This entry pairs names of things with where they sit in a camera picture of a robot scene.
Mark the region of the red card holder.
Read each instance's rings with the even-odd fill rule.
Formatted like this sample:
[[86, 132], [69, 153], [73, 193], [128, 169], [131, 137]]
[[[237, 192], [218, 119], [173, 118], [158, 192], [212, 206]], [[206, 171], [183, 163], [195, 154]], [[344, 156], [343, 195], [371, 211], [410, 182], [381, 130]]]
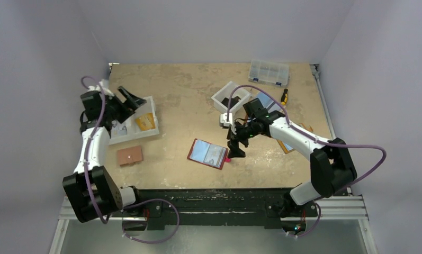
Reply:
[[201, 139], [194, 139], [187, 159], [221, 170], [226, 162], [229, 149]]

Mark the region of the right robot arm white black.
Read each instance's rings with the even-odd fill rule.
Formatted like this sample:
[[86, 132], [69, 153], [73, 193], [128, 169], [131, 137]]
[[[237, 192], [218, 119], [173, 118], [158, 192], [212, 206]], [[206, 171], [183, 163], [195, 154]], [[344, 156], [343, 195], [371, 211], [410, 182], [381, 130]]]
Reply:
[[284, 113], [269, 112], [257, 98], [243, 107], [248, 116], [244, 124], [235, 121], [229, 112], [219, 118], [220, 126], [228, 129], [228, 158], [244, 158], [246, 154], [240, 144], [247, 147], [250, 138], [263, 135], [290, 145], [310, 162], [310, 180], [284, 194], [282, 207], [277, 211], [279, 216], [297, 215], [304, 205], [333, 196], [357, 178], [342, 139], [329, 140], [315, 135], [290, 121]]

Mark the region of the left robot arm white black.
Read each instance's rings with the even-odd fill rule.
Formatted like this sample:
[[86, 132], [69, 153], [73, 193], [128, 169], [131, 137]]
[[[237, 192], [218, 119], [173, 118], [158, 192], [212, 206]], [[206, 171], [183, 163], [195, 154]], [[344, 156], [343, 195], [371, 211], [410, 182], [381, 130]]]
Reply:
[[100, 85], [90, 87], [80, 98], [84, 106], [80, 124], [82, 150], [74, 172], [63, 178], [62, 186], [77, 219], [84, 223], [99, 219], [107, 224], [112, 213], [124, 209], [130, 216], [144, 210], [144, 202], [135, 195], [123, 198], [120, 189], [105, 168], [105, 157], [111, 140], [113, 122], [124, 123], [146, 99], [129, 93], [120, 86], [121, 101]]

